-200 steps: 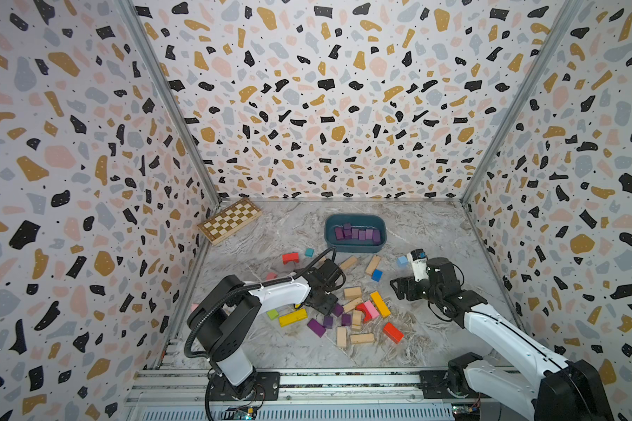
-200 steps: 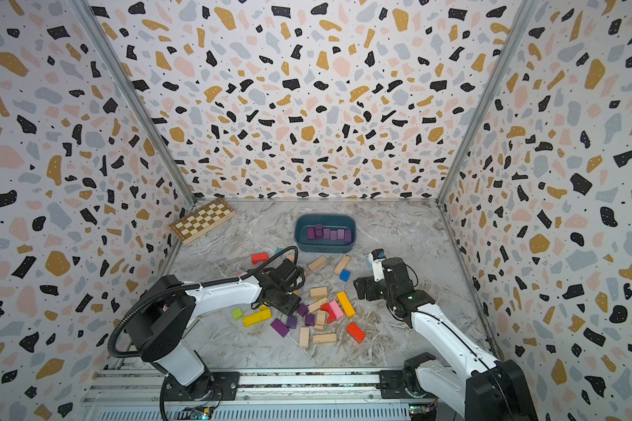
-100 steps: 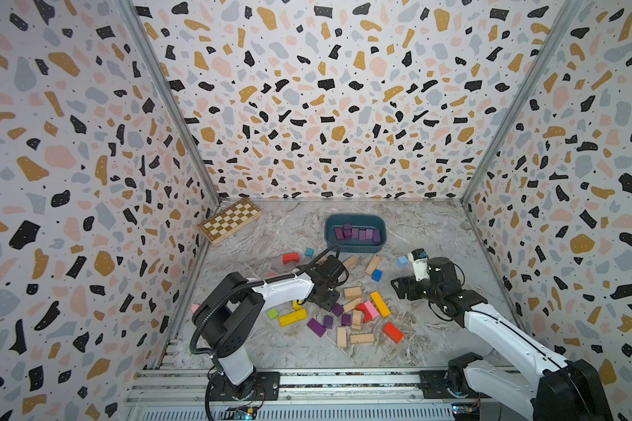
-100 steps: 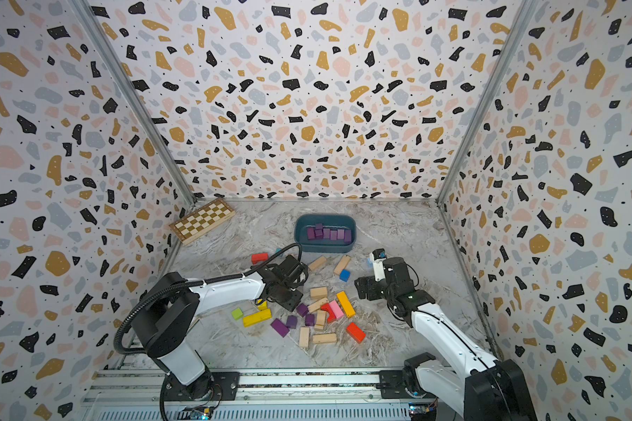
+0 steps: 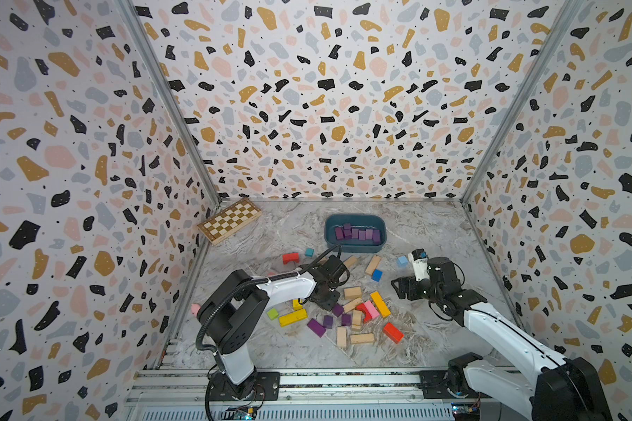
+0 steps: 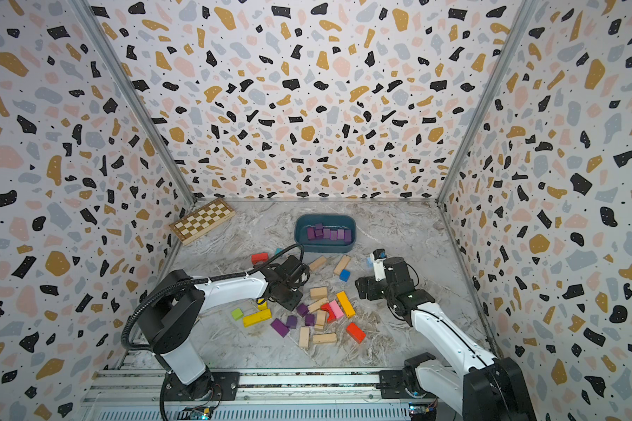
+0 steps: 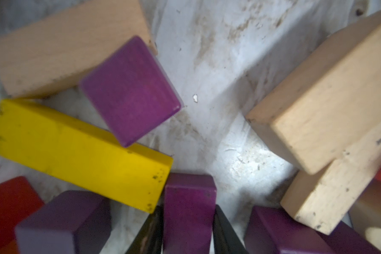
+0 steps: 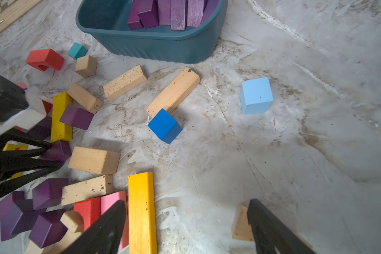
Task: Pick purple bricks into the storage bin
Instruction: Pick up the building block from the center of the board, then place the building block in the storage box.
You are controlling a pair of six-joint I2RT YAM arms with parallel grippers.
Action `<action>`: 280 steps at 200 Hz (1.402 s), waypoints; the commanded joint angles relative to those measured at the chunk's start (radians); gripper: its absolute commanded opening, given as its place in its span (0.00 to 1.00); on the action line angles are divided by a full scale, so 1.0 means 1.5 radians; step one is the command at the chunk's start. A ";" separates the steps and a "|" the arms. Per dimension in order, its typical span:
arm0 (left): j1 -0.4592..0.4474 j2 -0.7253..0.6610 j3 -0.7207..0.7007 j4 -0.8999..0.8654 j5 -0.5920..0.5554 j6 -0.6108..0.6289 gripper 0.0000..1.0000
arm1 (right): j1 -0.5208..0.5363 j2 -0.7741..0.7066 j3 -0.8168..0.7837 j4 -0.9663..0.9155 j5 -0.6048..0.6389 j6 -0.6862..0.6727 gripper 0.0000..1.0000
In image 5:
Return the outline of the purple small cube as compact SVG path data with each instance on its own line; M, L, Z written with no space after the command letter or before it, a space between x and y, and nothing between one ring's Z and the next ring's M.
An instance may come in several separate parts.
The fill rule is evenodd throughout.
M351 224L344 224L342 227L344 238L351 239L352 238L352 226Z

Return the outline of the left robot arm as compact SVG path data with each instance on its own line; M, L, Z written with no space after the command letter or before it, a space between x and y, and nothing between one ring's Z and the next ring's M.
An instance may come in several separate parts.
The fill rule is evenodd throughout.
M247 342L261 316L271 307L298 299L330 312L349 280L342 246L330 247L314 261L293 271L252 277L239 269L231 273L202 305L192 309L200 323L196 349L210 351L219 373L212 384L232 398L249 395L259 383Z

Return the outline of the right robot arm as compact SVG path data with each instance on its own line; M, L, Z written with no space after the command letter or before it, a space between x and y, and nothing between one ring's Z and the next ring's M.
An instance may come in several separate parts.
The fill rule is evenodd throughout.
M464 354L448 363L449 393L463 398L479 392L528 420L609 420L607 398L594 366L570 359L536 340L504 317L481 294L466 289L461 270L446 257L422 249L407 260L413 275L391 283L401 299L425 299L435 315L453 321L487 342L513 364L510 373L482 356Z

